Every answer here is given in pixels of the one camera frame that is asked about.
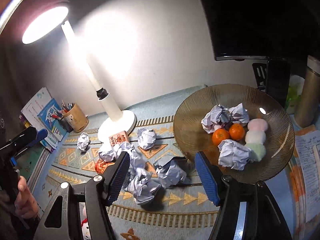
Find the person's left hand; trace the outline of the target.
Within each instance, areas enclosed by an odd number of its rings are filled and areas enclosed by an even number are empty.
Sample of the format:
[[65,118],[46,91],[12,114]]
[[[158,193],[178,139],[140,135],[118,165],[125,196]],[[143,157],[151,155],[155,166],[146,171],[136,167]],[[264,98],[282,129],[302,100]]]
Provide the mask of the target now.
[[18,181],[18,195],[15,200],[15,213],[23,219],[36,218],[39,207],[27,186],[26,179],[20,176]]

